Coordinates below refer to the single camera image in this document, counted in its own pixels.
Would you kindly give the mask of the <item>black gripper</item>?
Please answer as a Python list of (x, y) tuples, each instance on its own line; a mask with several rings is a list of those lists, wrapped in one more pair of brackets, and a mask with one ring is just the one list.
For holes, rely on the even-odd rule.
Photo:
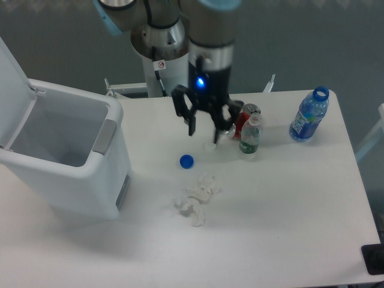
[[(192, 136), (196, 130), (196, 111), (201, 110), (212, 113), (215, 125), (213, 143), (217, 144), (223, 131), (229, 131), (238, 120), (244, 105), (240, 100), (227, 100), (231, 66), (219, 70), (207, 70), (205, 68), (207, 58), (198, 55), (196, 63), (189, 63), (188, 88), (177, 85), (172, 91), (172, 100), (178, 117), (188, 124), (188, 135)], [(189, 109), (185, 97), (192, 106)], [(228, 106), (230, 118), (223, 116), (223, 106)]]

